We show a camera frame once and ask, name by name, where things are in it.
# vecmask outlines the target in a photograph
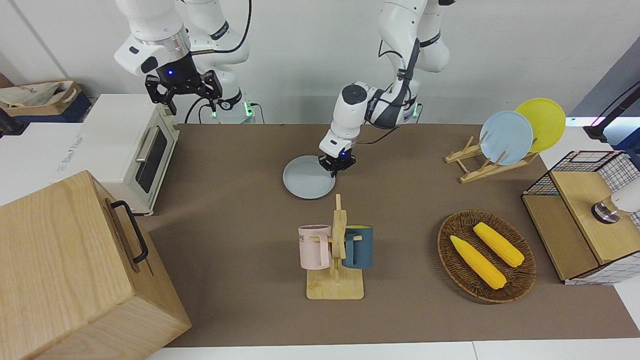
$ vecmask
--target wooden mug tree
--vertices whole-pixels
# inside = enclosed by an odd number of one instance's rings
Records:
[[[347,211],[342,209],[340,194],[335,196],[333,210],[331,266],[322,270],[307,270],[307,298],[311,300],[360,300],[364,297],[362,269],[342,266],[346,259],[344,232],[347,227]],[[311,240],[320,241],[312,236]],[[354,236],[354,241],[362,240]]]
[[[524,158],[522,158],[520,161],[516,163],[510,164],[510,165],[499,165],[500,161],[507,155],[507,152],[503,151],[496,161],[491,161],[491,158],[488,158],[487,160],[484,161],[484,163],[479,169],[475,171],[469,171],[467,167],[462,163],[462,160],[475,158],[478,155],[482,155],[482,149],[480,148],[480,144],[486,138],[488,133],[489,131],[485,131],[484,134],[482,134],[482,137],[480,137],[480,141],[478,141],[478,143],[475,145],[471,145],[471,143],[474,141],[474,137],[471,136],[469,138],[469,141],[467,141],[467,144],[465,145],[464,149],[458,152],[452,151],[447,157],[444,158],[444,161],[446,163],[452,163],[454,161],[457,162],[460,168],[462,168],[462,171],[465,172],[465,174],[460,177],[461,183],[463,184],[469,183],[474,180],[479,180],[485,177],[489,177],[491,175],[499,174],[501,172],[523,167],[525,165],[528,165],[531,161],[533,161],[533,159],[535,159],[540,154],[539,152],[529,152]],[[533,143],[531,145],[536,143],[536,140],[537,140],[536,138],[533,139]]]

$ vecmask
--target oven handle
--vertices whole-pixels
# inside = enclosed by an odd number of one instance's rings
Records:
[[[119,206],[122,206],[127,211],[127,215],[129,216],[131,225],[133,225],[133,230],[136,232],[136,236],[138,237],[138,241],[140,242],[140,249],[142,250],[142,253],[136,256],[135,258],[133,258],[133,262],[135,264],[138,264],[147,258],[147,256],[149,255],[149,248],[147,247],[145,238],[142,236],[142,232],[138,227],[138,223],[136,222],[136,219],[133,217],[133,213],[131,212],[131,208],[129,207],[129,204],[127,204],[124,200],[118,200],[111,203],[111,209],[115,209]]]
[[[160,127],[152,127],[147,131],[147,135],[145,136],[145,140],[142,142],[142,146],[140,147],[140,151],[138,151],[138,155],[136,155],[137,163],[146,163],[149,159],[149,155],[151,154],[151,149],[154,148],[156,144],[156,139],[158,137],[158,132],[160,132]]]

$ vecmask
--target plate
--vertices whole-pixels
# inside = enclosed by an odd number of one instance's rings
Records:
[[[531,125],[533,138],[531,152],[547,150],[555,145],[564,133],[566,115],[562,107],[555,101],[539,97],[523,102],[516,108],[516,112],[523,115]]]
[[[484,133],[480,144],[482,153],[492,162],[500,158],[502,152],[506,155],[500,160],[499,165],[511,165],[522,160],[533,142],[533,130],[527,119],[515,111],[500,111],[493,114],[482,126],[480,138]]]
[[[524,261],[520,266],[512,268],[507,265],[476,235],[473,227],[479,222],[492,227],[524,255]],[[458,254],[451,243],[450,235],[467,241],[491,261],[507,278],[506,285],[498,290],[491,289]],[[529,244],[506,221],[484,211],[460,211],[445,220],[438,232],[438,254],[451,279],[460,288],[483,302],[503,303],[520,299],[529,292],[536,280],[536,262]]]
[[[328,194],[335,185],[335,178],[325,170],[314,155],[304,155],[291,160],[282,172],[284,186],[302,199],[317,199]]]

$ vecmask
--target dark blue mug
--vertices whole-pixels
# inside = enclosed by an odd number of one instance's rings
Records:
[[[373,227],[368,225],[347,225],[344,234],[346,259],[342,266],[352,269],[366,269],[373,265]]]

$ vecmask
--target pink mug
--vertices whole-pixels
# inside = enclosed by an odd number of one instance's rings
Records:
[[[314,241],[312,236],[320,238]],[[329,248],[330,225],[305,225],[298,228],[300,266],[307,270],[326,269],[331,265]]]

